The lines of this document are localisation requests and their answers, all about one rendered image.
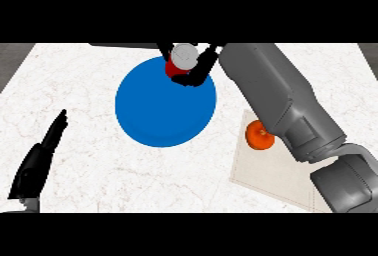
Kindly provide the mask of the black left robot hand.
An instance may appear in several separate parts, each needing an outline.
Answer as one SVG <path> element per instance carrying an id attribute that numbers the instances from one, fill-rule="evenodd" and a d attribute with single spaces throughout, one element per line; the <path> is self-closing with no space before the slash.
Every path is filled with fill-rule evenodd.
<path id="1" fill-rule="evenodd" d="M 66 110 L 62 110 L 39 143 L 30 147 L 22 160 L 11 182 L 8 199 L 36 198 L 39 196 L 63 130 L 67 126 Z"/>

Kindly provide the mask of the red can with grey lid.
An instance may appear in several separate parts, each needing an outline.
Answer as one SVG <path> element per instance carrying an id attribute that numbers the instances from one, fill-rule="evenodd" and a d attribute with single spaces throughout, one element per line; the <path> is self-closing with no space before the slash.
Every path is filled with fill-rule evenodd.
<path id="1" fill-rule="evenodd" d="M 168 62 L 165 63 L 165 75 L 187 74 L 197 64 L 199 53 L 196 47 L 188 43 L 180 43 L 172 47 Z"/>

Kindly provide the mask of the blue round plate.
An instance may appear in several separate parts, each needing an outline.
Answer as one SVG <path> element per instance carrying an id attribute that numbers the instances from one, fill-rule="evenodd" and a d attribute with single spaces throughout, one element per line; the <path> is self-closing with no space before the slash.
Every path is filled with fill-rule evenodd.
<path id="1" fill-rule="evenodd" d="M 203 130 L 215 110 L 211 76 L 200 86 L 181 86 L 165 75 L 165 61 L 155 57 L 125 75 L 115 94 L 115 116 L 125 134 L 150 147 L 187 142 Z"/>

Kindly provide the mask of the beige placemat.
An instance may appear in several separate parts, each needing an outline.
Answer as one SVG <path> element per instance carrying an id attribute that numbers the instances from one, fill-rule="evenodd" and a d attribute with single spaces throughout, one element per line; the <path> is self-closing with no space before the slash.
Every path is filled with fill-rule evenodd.
<path id="1" fill-rule="evenodd" d="M 336 158 L 314 164 L 296 162 L 279 138 L 267 150 L 253 150 L 245 139 L 246 125 L 256 119 L 251 110 L 242 114 L 230 171 L 230 181 L 310 212 L 330 213 L 310 174 Z"/>

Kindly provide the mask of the orange round fruit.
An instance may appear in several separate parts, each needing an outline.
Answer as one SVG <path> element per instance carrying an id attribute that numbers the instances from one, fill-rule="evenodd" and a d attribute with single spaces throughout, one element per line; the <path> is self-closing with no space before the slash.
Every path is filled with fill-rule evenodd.
<path id="1" fill-rule="evenodd" d="M 245 129 L 248 146 L 253 150 L 267 150 L 274 144 L 274 136 L 267 132 L 259 120 L 253 120 Z"/>

